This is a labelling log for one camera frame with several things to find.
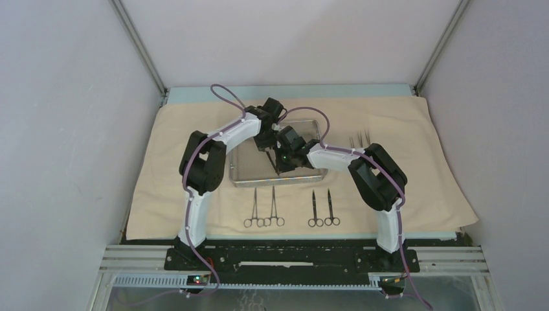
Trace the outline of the metal surgical instrument tray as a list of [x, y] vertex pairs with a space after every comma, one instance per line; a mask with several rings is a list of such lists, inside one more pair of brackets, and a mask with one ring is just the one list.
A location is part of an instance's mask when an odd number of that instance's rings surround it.
[[235, 187], [258, 188], [316, 183], [322, 181], [328, 173], [326, 169], [296, 168], [278, 174], [274, 164], [274, 151], [259, 151], [250, 138], [229, 152], [229, 180]]

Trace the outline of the thin metal needle tweezers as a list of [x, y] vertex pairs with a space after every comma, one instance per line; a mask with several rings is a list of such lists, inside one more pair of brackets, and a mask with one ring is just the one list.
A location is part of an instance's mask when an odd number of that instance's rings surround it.
[[357, 132], [355, 136], [349, 138], [352, 148], [365, 148], [370, 145], [367, 131]]

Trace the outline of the metal hemostat clamp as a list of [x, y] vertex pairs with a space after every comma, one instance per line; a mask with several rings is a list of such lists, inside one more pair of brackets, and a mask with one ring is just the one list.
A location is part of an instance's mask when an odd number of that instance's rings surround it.
[[256, 227], [265, 227], [265, 219], [258, 216], [257, 188], [254, 188], [251, 216], [244, 219], [243, 221], [244, 228], [250, 228], [254, 224], [256, 225]]
[[278, 209], [277, 209], [277, 204], [276, 204], [276, 189], [275, 189], [275, 186], [273, 185], [271, 187], [271, 210], [270, 210], [270, 215], [269, 215], [269, 217], [265, 217], [263, 219], [263, 226], [264, 227], [269, 227], [269, 226], [275, 224], [278, 227], [282, 227], [283, 225], [285, 225], [285, 223], [286, 223], [285, 219], [278, 215]]

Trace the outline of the metal surgical scissors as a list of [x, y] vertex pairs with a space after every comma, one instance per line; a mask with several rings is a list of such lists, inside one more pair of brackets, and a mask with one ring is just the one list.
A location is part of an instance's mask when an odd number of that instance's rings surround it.
[[333, 213], [333, 202], [330, 189], [327, 190], [327, 200], [329, 216], [324, 219], [324, 224], [326, 226], [338, 226], [341, 224], [341, 220]]

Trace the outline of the beige cloth wrap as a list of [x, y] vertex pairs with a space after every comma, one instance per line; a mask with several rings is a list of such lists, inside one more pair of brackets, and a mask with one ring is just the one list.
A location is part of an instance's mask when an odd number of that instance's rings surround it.
[[[427, 102], [420, 97], [284, 99], [290, 120], [315, 120], [327, 132], [329, 145], [350, 147], [349, 138], [367, 131], [371, 143], [380, 144], [406, 174], [406, 202], [401, 208], [406, 235], [451, 232], [478, 221], [460, 190], [431, 122]], [[185, 217], [186, 193], [179, 165], [190, 134], [211, 132], [232, 122], [240, 111], [230, 104], [176, 103], [157, 114], [144, 164], [133, 194], [126, 237], [173, 238]], [[375, 212], [362, 200], [351, 176], [330, 171], [318, 183], [275, 187], [282, 227], [244, 228], [251, 216], [254, 189], [235, 187], [224, 178], [213, 193], [207, 218], [209, 238], [370, 238], [377, 232]], [[318, 217], [329, 216], [327, 190], [338, 226], [310, 227], [312, 191]], [[257, 189], [258, 216], [269, 217], [271, 187]]]

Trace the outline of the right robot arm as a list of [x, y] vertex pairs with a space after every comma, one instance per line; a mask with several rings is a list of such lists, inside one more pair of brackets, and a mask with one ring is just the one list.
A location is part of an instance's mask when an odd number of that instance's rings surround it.
[[377, 143], [367, 148], [349, 149], [322, 144], [318, 139], [305, 141], [292, 127], [275, 134], [276, 169], [289, 172], [306, 167], [347, 172], [367, 206], [376, 213], [376, 254], [380, 268], [396, 269], [403, 261], [400, 252], [404, 237], [400, 207], [405, 202], [407, 177], [389, 153]]

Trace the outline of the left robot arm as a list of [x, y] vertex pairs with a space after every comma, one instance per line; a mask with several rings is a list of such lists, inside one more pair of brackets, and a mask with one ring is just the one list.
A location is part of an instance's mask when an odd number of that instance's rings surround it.
[[210, 195], [219, 187], [225, 173], [227, 154], [239, 144], [252, 138], [264, 151], [276, 145], [275, 124], [283, 105], [268, 98], [261, 106], [249, 106], [227, 125], [210, 133], [194, 131], [189, 137], [179, 173], [186, 191], [185, 222], [178, 237], [187, 247], [179, 260], [189, 270], [202, 267], [205, 253], [197, 248], [205, 241]]

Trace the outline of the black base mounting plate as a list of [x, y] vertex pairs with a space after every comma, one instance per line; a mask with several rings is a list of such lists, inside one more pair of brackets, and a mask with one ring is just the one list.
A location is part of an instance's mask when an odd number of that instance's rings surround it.
[[216, 240], [207, 239], [193, 252], [178, 238], [166, 251], [165, 270], [228, 271], [244, 262], [311, 263], [313, 266], [350, 267], [358, 272], [420, 271], [417, 252], [404, 245], [387, 253], [374, 239], [320, 239], [320, 240]]

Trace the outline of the aluminium frame rail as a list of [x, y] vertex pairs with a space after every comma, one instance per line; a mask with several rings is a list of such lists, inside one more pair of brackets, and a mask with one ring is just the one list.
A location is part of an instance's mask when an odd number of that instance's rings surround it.
[[[407, 264], [413, 277], [489, 277], [480, 248], [416, 247]], [[382, 285], [401, 284], [404, 268], [395, 272], [374, 271], [364, 259], [352, 264], [313, 262], [231, 263], [224, 256], [215, 265], [216, 275], [203, 270], [166, 270], [173, 263], [165, 246], [112, 246], [106, 249], [99, 271], [110, 274], [116, 286], [258, 290], [380, 290]]]

